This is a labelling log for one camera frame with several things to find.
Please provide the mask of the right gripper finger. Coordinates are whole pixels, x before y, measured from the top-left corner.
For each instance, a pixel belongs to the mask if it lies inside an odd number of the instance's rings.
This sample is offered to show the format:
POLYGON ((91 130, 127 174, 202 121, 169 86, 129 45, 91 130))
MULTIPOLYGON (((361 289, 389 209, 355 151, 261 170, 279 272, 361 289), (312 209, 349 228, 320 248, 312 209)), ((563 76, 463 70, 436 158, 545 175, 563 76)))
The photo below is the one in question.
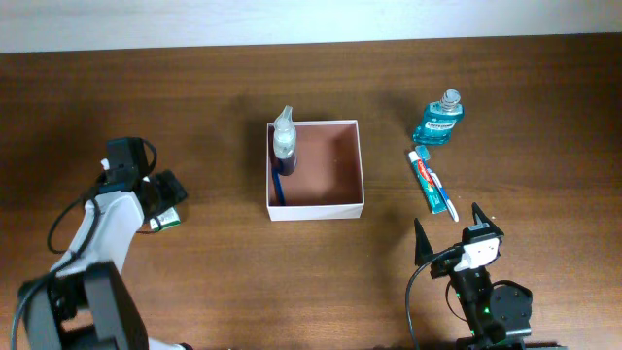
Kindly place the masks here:
POLYGON ((424 228, 418 219, 414 220, 414 227, 416 236, 414 262, 417 266, 423 266, 433 259, 434 251, 424 228))
POLYGON ((473 202, 471 204, 471 209, 472 209, 472 217, 474 220, 473 226, 475 228, 494 228, 496 226, 491 221, 491 219, 485 215, 483 210, 480 208, 480 206, 476 202, 473 202))

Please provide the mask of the green soap box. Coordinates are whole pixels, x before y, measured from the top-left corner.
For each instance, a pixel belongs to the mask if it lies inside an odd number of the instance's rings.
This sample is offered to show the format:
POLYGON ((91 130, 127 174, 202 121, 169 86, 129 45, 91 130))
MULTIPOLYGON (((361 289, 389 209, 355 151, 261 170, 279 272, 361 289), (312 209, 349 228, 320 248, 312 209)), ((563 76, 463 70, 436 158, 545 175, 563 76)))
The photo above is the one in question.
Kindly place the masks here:
POLYGON ((154 232, 178 226, 181 218, 175 207, 171 207, 149 220, 150 229, 154 232))

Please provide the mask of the blue mouthwash bottle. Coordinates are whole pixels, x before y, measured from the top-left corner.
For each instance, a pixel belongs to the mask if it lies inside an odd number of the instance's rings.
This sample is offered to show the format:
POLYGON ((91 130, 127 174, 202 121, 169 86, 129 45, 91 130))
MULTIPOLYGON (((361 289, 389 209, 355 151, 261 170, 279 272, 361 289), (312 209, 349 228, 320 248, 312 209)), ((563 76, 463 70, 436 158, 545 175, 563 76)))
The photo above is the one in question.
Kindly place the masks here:
POLYGON ((412 139, 416 144, 444 145, 449 142, 454 127, 464 115, 460 93, 455 89, 447 89, 438 101, 426 106, 412 139))

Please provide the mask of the blue white toothbrush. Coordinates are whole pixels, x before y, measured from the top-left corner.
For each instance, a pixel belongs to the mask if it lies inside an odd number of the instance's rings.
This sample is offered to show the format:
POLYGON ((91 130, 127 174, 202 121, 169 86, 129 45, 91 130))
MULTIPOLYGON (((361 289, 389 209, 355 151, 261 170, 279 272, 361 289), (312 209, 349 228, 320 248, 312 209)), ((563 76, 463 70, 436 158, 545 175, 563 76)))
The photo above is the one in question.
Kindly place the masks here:
POLYGON ((457 223, 460 220, 458 212, 452 200, 449 198, 443 185, 441 184, 440 179, 438 178, 437 174, 428 165, 428 161, 431 158, 430 152, 428 151, 425 145, 416 146, 415 152, 419 156, 419 158, 422 160, 429 177, 432 179, 433 184, 438 189, 452 220, 457 223))

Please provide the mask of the clear spray bottle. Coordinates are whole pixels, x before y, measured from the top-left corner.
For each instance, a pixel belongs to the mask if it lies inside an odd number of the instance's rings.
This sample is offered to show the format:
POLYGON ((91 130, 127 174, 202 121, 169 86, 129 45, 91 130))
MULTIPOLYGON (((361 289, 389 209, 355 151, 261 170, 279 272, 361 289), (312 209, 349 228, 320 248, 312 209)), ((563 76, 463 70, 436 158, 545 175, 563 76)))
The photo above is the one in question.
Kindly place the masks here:
POLYGON ((296 129, 293 107, 286 105, 273 124, 272 150, 275 157, 273 168, 279 175, 290 176, 297 165, 296 129))

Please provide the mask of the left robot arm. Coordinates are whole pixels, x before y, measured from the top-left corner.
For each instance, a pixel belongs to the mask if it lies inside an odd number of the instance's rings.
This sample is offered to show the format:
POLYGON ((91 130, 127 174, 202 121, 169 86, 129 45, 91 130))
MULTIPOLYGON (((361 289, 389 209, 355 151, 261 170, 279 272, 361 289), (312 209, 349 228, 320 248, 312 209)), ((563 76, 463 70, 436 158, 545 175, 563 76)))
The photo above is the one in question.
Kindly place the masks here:
POLYGON ((94 184, 74 200, 84 218, 68 248, 46 274, 18 291, 11 333, 24 328, 33 349, 166 349, 151 338, 121 278, 138 233, 181 222, 176 209, 188 193, 170 170, 155 171, 148 140, 108 141, 94 184))

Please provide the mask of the white open cardboard box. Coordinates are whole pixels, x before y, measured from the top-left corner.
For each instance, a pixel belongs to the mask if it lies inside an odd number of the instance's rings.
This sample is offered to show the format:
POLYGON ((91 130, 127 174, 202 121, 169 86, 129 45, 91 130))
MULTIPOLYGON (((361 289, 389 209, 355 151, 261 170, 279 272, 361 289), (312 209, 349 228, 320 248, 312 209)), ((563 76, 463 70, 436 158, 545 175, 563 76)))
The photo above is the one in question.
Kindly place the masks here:
POLYGON ((295 124, 297 165, 279 178, 280 202, 272 176, 273 124, 266 125, 265 205, 271 221, 357 219, 365 205, 359 124, 356 120, 295 124))

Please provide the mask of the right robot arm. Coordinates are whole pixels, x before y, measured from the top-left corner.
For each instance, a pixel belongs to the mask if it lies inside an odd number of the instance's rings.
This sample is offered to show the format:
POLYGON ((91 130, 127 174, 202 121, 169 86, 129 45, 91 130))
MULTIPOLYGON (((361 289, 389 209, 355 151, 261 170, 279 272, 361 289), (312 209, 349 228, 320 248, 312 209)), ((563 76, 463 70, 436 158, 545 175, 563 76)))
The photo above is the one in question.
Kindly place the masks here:
POLYGON ((414 221, 417 269, 409 278, 404 304, 407 327, 413 345, 420 347, 414 330, 410 296, 416 278, 426 269, 431 278, 448 277, 464 313, 470 336, 456 340, 456 349, 528 350, 560 349, 558 343, 528 344, 533 292, 511 280, 493 282, 486 267, 500 256, 503 231, 476 204, 471 205, 474 224, 463 229, 461 241, 436 252, 419 220, 414 221))

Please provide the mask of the green toothpaste tube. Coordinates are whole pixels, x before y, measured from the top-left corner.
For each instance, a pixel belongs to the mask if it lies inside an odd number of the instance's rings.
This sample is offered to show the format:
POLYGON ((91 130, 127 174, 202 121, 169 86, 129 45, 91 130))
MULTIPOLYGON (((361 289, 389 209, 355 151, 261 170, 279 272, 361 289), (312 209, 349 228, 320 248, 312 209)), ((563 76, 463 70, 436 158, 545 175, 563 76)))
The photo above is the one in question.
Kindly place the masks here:
POLYGON ((431 175, 428 173, 423 160, 415 151, 408 153, 409 160, 420 183, 424 196, 433 214, 438 214, 447 210, 446 204, 435 186, 431 175))

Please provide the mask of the blue disposable razor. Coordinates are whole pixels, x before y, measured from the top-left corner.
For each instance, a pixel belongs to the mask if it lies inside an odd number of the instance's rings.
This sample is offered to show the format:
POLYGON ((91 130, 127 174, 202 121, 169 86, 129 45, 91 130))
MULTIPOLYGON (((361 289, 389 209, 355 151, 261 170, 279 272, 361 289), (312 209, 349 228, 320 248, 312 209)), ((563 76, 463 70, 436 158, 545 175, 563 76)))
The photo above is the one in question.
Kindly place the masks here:
POLYGON ((274 190, 280 206, 286 206, 286 199, 283 192, 283 187, 280 180, 280 173, 277 167, 273 167, 271 170, 271 176, 273 180, 274 190))

